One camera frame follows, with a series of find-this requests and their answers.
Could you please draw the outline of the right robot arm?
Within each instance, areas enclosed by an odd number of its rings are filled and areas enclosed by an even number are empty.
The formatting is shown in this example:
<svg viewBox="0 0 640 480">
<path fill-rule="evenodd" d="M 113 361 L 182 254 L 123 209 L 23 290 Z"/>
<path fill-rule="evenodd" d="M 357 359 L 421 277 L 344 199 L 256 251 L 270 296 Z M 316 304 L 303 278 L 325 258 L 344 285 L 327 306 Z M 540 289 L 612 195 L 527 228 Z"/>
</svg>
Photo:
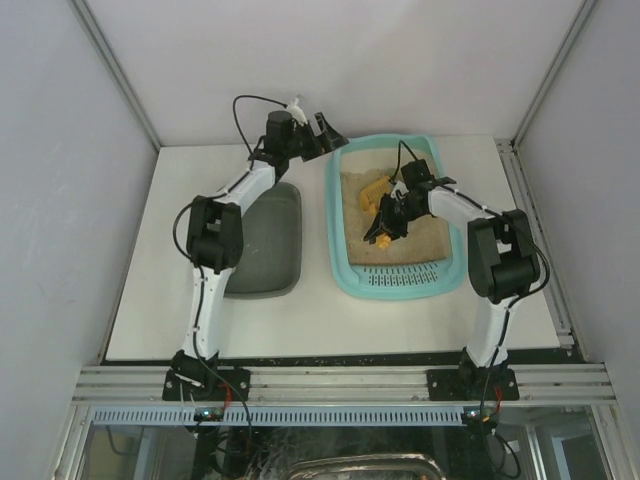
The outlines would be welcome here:
<svg viewBox="0 0 640 480">
<path fill-rule="evenodd" d="M 455 188 L 453 179 L 434 176 L 424 159 L 407 163 L 400 172 L 402 180 L 382 195 L 363 240 L 379 244 L 404 238 L 409 223 L 427 215 L 466 235 L 467 274 L 479 303 L 453 386 L 473 398 L 506 377 L 511 317 L 519 302 L 537 292 L 533 284 L 546 258 L 531 237 L 524 211 L 491 210 Z"/>
</svg>

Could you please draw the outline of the orange litter scoop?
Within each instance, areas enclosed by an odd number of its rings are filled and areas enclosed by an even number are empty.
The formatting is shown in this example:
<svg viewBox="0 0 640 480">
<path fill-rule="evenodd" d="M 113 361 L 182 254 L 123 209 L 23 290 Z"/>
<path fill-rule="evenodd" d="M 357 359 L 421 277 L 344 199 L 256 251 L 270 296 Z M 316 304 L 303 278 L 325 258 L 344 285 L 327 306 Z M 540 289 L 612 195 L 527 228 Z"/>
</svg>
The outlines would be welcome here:
<svg viewBox="0 0 640 480">
<path fill-rule="evenodd" d="M 360 209 L 375 217 L 379 210 L 379 204 L 384 194 L 390 194 L 392 182 L 388 175 L 384 175 L 373 183 L 363 188 L 359 194 Z M 375 245 L 380 249 L 386 249 L 391 244 L 391 238 L 385 233 L 375 235 Z"/>
</svg>

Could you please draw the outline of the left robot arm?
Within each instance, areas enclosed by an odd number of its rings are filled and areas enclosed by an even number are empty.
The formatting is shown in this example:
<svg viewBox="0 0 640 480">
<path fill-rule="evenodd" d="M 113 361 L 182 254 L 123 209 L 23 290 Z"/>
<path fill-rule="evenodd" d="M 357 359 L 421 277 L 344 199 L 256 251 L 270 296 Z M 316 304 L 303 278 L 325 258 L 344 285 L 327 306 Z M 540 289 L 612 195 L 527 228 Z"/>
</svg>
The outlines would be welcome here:
<svg viewBox="0 0 640 480">
<path fill-rule="evenodd" d="M 322 113 L 316 113 L 315 120 L 318 133 L 296 107 L 270 112 L 265 133 L 249 149 L 247 165 L 239 175 L 211 196 L 194 197 L 174 221 L 178 224 L 184 214 L 189 215 L 185 241 L 174 243 L 193 267 L 194 292 L 185 339 L 169 373 L 205 396 L 225 381 L 216 365 L 220 311 L 227 283 L 244 251 L 244 214 L 278 183 L 291 160 L 314 160 L 349 143 Z"/>
</svg>

